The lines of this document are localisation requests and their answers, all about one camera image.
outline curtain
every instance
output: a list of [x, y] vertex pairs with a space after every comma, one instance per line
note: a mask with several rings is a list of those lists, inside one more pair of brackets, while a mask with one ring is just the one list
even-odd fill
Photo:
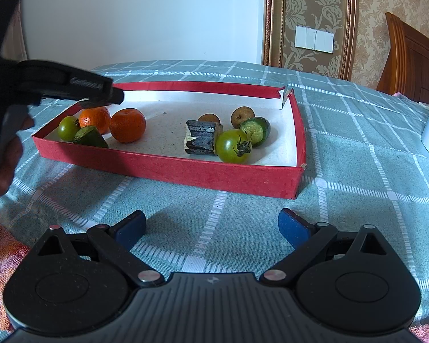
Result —
[[27, 59], [21, 25], [21, 4], [18, 4], [15, 14], [9, 24], [8, 32], [3, 42], [2, 57], [17, 61]]

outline patterned wallpaper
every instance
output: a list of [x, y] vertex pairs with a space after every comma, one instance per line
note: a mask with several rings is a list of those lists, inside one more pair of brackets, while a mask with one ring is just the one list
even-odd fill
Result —
[[429, 38], [429, 0], [359, 0], [358, 34], [351, 81], [376, 88], [388, 58], [385, 12], [391, 12]]
[[[345, 5], [345, 0], [286, 0], [284, 68], [338, 77]], [[334, 33], [333, 54], [296, 48], [296, 25]]]

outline teal plaid cloth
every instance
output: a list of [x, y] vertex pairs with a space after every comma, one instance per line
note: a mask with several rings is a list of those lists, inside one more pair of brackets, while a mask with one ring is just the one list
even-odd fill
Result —
[[416, 278], [429, 321], [429, 153], [420, 141], [429, 111], [353, 83], [249, 63], [146, 61], [96, 68], [115, 82], [223, 81], [295, 89], [307, 136], [307, 165], [296, 200], [217, 192], [85, 169], [42, 158], [31, 133], [71, 103], [46, 99], [21, 131], [24, 156], [0, 223], [32, 245], [51, 224], [79, 232], [134, 210], [148, 219], [132, 249], [166, 277], [172, 271], [254, 271], [292, 251], [277, 227], [291, 208], [339, 230], [376, 225]]

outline orange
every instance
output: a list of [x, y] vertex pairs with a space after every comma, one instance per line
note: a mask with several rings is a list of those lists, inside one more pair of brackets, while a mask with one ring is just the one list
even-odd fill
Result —
[[106, 107], [84, 109], [80, 114], [80, 126], [95, 126], [100, 134], [105, 134], [110, 127], [110, 112]]
[[111, 118], [110, 132], [121, 143], [139, 140], [146, 129], [146, 119], [138, 109], [124, 108]]

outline human hand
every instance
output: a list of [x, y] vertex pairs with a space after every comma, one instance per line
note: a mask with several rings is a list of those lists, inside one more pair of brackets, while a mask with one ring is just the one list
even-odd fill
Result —
[[[21, 130], [26, 130], [33, 127], [35, 123], [27, 116], [24, 120]], [[14, 178], [14, 171], [22, 157], [23, 147], [21, 140], [16, 135], [6, 146], [5, 153], [3, 154], [3, 161], [0, 166], [0, 196], [8, 192]]]

